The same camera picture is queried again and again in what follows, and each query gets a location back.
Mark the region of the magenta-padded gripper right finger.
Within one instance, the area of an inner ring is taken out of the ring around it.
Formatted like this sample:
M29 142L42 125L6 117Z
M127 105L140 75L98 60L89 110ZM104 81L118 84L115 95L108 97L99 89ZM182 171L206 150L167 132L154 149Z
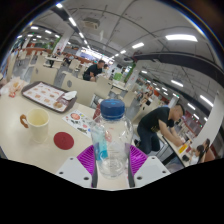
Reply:
M128 182L130 188L143 187L169 174L169 170L156 156L147 156L135 146L129 146Z

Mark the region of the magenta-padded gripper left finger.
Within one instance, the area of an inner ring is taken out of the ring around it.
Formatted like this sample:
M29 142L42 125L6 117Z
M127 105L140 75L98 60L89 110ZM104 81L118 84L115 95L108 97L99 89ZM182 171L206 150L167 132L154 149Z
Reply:
M89 146L77 157L69 157L56 175L84 188L96 188L98 173L94 147Z

